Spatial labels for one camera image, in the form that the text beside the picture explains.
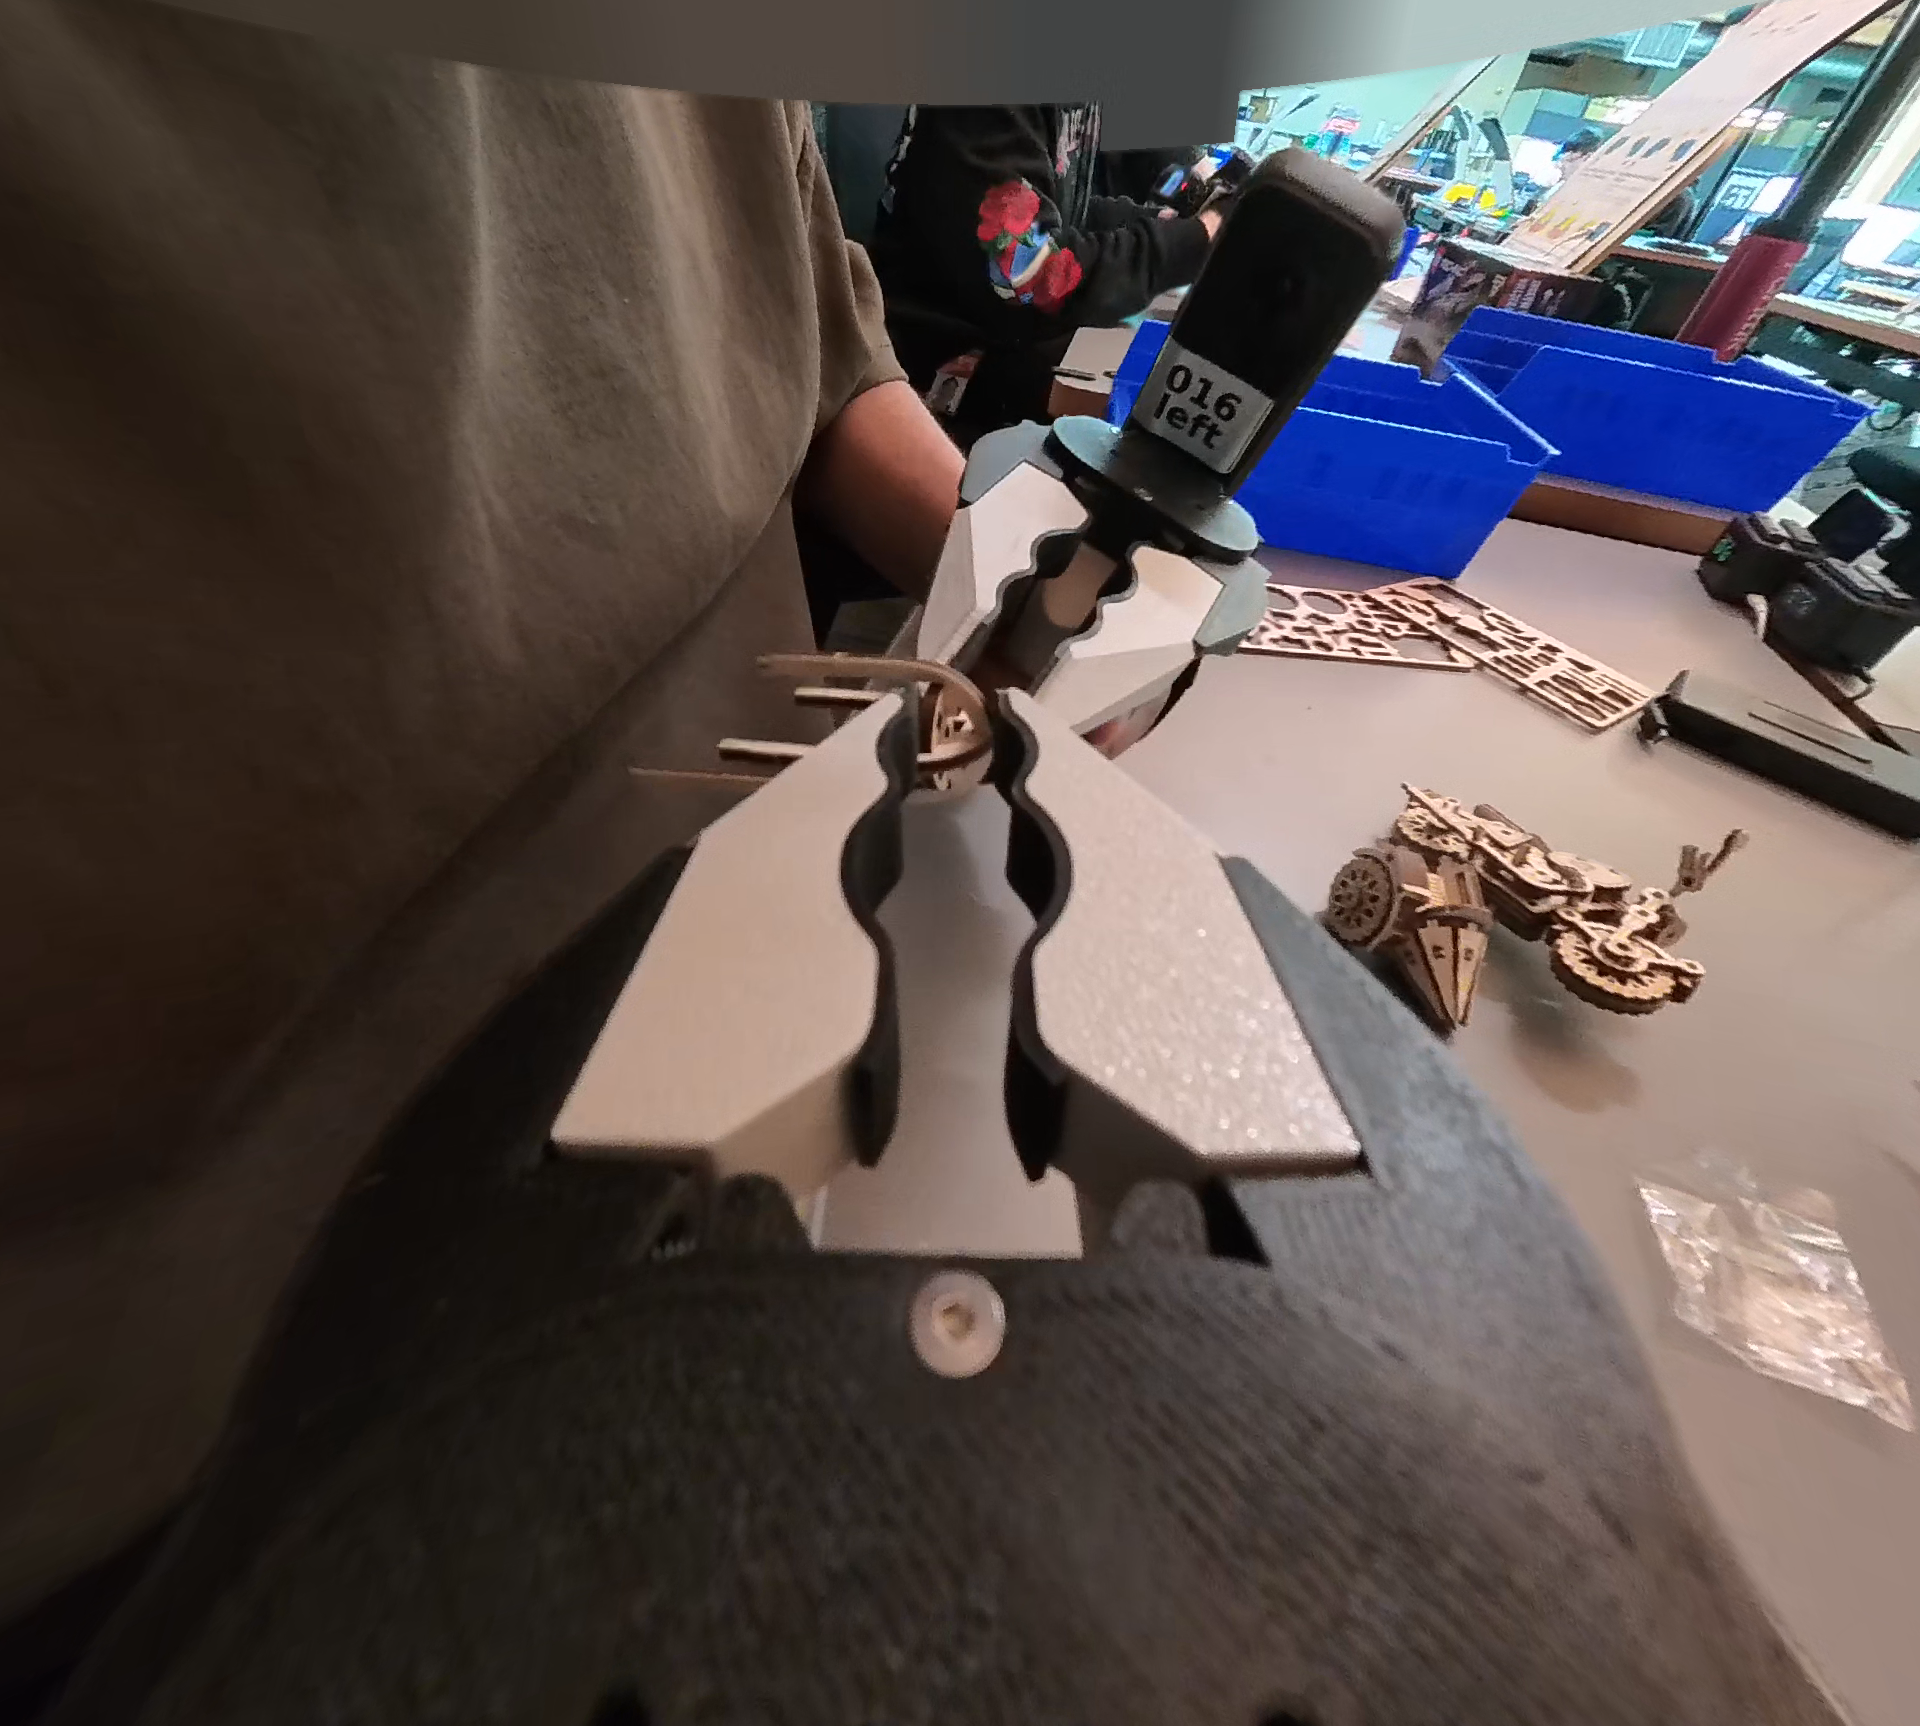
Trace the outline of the laser-cut wooden parts sheet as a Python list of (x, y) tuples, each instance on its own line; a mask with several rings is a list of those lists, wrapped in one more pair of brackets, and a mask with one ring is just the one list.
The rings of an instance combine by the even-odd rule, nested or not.
[(1239, 654), (1471, 674), (1475, 658), (1452, 648), (1381, 592), (1267, 583), (1257, 625)]
[(1453, 658), (1589, 734), (1638, 719), (1656, 696), (1652, 687), (1446, 583), (1412, 580), (1389, 586), (1389, 594)]

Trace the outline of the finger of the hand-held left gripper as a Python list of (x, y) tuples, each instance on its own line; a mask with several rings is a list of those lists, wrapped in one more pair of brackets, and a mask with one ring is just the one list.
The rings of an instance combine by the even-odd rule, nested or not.
[(1069, 648), (1098, 615), (1092, 515), (1052, 455), (1052, 430), (1020, 423), (974, 443), (915, 634), (915, 658), (968, 680), (1032, 691), (1044, 707), (1098, 707)]
[(1047, 668), (1047, 714), (1090, 743), (1142, 739), (1203, 658), (1232, 654), (1256, 631), (1265, 588), (1256, 554), (1214, 560), (1139, 543), (1123, 586), (1098, 600), (1090, 628)]

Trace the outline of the clear plastic bag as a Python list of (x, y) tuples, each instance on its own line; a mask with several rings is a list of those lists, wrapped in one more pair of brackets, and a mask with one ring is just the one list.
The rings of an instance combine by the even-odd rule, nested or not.
[(1916, 1432), (1835, 1204), (1718, 1152), (1635, 1176), (1673, 1321), (1758, 1378)]

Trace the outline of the wooden wheel model part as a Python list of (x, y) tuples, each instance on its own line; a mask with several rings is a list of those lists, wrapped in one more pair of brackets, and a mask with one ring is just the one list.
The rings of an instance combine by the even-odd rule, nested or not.
[[(960, 671), (909, 657), (859, 652), (767, 652), (758, 671), (789, 689), (795, 707), (852, 719), (888, 696), (911, 699), (917, 719), (914, 790), (949, 795), (991, 761), (995, 733), (986, 694)], [(750, 795), (817, 750), (817, 743), (721, 739), (717, 767), (634, 764), (627, 774), (659, 785), (707, 785)]]

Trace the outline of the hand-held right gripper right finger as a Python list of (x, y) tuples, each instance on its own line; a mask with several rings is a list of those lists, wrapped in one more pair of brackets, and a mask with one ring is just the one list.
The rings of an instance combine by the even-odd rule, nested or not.
[(995, 699), (1020, 1169), (1107, 1239), (1139, 1186), (1346, 1179), (1365, 1151), (1251, 911), (1259, 878), (1033, 696)]

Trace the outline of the grey desk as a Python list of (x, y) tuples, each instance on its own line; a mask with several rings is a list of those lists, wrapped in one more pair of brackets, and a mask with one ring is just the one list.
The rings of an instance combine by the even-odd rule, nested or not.
[[(1502, 524), (1460, 586), (1648, 689), (1691, 671), (1823, 720), (1803, 680), (1681, 554)], [(1494, 948), (1457, 1065), (1588, 1235), (1716, 1522), (1851, 1722), (1916, 1722), (1916, 1432), (1767, 1381), (1671, 1315), (1638, 1198), (1697, 1156), (1835, 1207), (1916, 1410), (1916, 848), (1630, 727), (1589, 734), (1484, 676), (1209, 661), (1119, 763), (1218, 851), (1320, 911), (1402, 783), (1488, 803), (1556, 846), (1665, 882), (1681, 845), (1746, 846), (1683, 905), (1699, 995), (1652, 1018), (1571, 1002), (1535, 947)], [(1071, 1188), (1028, 1182), (998, 1110), (1022, 911), (995, 803), (915, 820), (886, 909), (920, 995), (877, 1171), (820, 1194), (830, 1248), (1077, 1250)]]

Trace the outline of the person's left forearm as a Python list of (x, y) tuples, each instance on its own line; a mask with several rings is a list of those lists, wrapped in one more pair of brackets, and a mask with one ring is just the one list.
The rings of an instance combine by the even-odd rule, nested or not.
[(960, 508), (966, 457), (903, 381), (875, 384), (810, 443), (792, 513), (896, 597), (923, 605)]

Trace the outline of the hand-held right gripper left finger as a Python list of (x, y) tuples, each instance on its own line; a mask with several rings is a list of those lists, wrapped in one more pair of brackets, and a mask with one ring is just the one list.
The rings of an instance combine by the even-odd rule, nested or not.
[(566, 1163), (779, 1188), (810, 1247), (830, 1188), (900, 1110), (896, 956), (922, 691), (853, 689), (814, 745), (728, 740), (721, 767), (637, 778), (734, 792), (686, 851), (550, 1128)]

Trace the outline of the leaning printed board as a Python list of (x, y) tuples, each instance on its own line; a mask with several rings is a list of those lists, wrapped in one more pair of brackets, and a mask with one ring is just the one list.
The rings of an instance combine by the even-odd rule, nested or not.
[(1585, 274), (1689, 185), (1746, 113), (1901, 0), (1769, 0), (1564, 181), (1502, 251), (1523, 269)]

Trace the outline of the wooden motorcycle model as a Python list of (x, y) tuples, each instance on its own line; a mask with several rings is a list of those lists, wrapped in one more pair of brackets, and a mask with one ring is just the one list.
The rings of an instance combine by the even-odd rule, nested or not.
[(1676, 899), (1697, 895), (1748, 839), (1733, 829), (1714, 848), (1681, 846), (1667, 891), (1553, 848), (1488, 804), (1406, 785), (1392, 840), (1465, 867), (1494, 921), (1546, 947), (1548, 970), (1568, 995), (1644, 1018), (1699, 993), (1703, 966), (1678, 951), (1688, 923)]

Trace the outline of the printed model box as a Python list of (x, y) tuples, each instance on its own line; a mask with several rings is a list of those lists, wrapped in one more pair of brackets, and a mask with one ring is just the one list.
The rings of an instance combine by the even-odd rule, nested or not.
[(1589, 323), (1600, 291), (1595, 277), (1548, 269), (1509, 253), (1507, 244), (1443, 236), (1433, 244), (1387, 361), (1433, 379), (1475, 310)]

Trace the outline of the maroon padded post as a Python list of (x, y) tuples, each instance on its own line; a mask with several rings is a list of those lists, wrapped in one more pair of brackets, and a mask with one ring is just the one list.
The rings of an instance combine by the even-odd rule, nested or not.
[(1719, 365), (1735, 362), (1808, 251), (1784, 219), (1763, 221), (1728, 253), (1676, 340), (1710, 353)]

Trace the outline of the black flat stand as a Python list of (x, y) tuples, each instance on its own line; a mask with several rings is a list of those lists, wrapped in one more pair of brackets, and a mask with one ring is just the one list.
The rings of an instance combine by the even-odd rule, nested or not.
[(1917, 758), (1851, 727), (1688, 671), (1641, 707), (1635, 737), (1703, 755), (1897, 842), (1917, 840)]

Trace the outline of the blue plastic bin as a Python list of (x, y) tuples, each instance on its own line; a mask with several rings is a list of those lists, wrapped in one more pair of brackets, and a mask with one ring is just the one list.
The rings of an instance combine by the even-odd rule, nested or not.
[(1209, 367), (1295, 398), (1234, 490), (1271, 548), (1452, 580), (1560, 457), (1470, 374), (1425, 381), (1303, 346), (1294, 323), (1228, 348), (1179, 346), (1197, 355), (1179, 397), (1189, 411)]
[(1761, 361), (1486, 304), (1443, 367), (1551, 445), (1551, 474), (1721, 515), (1767, 513), (1863, 417)]

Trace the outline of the wedge-shaped wooden model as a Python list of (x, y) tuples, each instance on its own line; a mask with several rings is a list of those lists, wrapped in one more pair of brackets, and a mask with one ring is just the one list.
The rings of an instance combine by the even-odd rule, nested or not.
[(1433, 1033), (1470, 1022), (1494, 914), (1465, 857), (1363, 846), (1331, 876), (1322, 923), (1338, 947), (1387, 970)]

